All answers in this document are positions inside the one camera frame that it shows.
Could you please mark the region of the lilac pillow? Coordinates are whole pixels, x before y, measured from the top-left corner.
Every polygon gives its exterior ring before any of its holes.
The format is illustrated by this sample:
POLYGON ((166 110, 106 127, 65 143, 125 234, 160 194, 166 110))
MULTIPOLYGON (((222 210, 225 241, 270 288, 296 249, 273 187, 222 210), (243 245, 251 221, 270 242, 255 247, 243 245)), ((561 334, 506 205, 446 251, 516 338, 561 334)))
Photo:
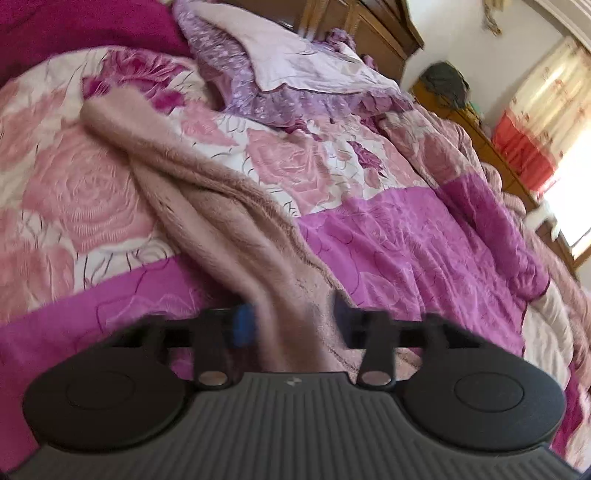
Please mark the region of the lilac pillow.
POLYGON ((345 32, 311 42, 245 9, 177 1, 174 18, 224 113, 290 128, 317 117, 403 113, 412 99, 367 65, 345 32))

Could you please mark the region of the red and cream curtain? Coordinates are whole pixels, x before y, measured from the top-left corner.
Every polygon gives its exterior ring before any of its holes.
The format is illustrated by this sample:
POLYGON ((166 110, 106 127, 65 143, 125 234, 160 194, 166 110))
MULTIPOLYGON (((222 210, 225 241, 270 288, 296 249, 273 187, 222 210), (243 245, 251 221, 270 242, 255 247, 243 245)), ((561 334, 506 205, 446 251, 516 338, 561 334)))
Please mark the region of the red and cream curtain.
POLYGON ((537 195, 590 126, 590 52, 566 37, 529 73, 497 123, 492 143, 537 195))

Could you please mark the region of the dark green bag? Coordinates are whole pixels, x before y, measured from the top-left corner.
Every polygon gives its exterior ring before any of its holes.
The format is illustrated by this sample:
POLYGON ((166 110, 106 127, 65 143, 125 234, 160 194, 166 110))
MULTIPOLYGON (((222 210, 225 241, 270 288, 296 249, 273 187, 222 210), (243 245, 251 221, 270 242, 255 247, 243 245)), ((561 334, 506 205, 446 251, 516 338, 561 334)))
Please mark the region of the dark green bag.
POLYGON ((466 107, 470 85, 452 64, 434 63, 421 74, 419 79, 430 92, 444 97, 454 108, 466 107))

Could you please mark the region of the dark wooden headboard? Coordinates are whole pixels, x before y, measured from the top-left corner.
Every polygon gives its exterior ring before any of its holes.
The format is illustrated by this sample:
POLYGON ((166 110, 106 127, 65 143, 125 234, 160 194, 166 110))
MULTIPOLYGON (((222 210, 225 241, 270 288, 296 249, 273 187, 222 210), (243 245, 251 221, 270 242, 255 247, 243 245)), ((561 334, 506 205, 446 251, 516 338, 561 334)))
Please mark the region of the dark wooden headboard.
POLYGON ((360 56, 372 57, 379 71, 400 82, 406 63, 424 47, 408 3, 401 0, 235 0, 233 5, 266 17, 308 40, 345 30, 360 56))

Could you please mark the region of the pink knitted cardigan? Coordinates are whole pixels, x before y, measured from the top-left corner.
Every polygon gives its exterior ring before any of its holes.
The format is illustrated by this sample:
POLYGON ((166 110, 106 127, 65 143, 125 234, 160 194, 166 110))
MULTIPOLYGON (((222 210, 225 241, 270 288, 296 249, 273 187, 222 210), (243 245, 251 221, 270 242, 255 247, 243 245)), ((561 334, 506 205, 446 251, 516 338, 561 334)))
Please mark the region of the pink knitted cardigan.
POLYGON ((86 100, 80 119, 128 156, 166 236, 252 305, 264 369, 356 375, 363 353, 346 348, 332 315, 344 287, 273 197, 193 149, 134 89, 86 100))

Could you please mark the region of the magenta patchwork quilt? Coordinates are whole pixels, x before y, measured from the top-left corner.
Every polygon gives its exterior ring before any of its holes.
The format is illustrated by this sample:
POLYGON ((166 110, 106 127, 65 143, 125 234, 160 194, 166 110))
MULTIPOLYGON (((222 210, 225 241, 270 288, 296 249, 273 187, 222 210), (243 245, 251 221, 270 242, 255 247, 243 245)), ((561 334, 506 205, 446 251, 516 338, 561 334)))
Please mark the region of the magenta patchwork quilt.
POLYGON ((115 88, 273 197, 356 305, 441 313, 550 374, 567 398, 553 450, 587 468, 589 297, 469 135, 413 100, 290 128, 224 113, 174 3, 1 5, 2 468, 36 449, 20 400, 37 374, 142 315, 239 296, 166 236, 128 156, 81 121, 115 88))

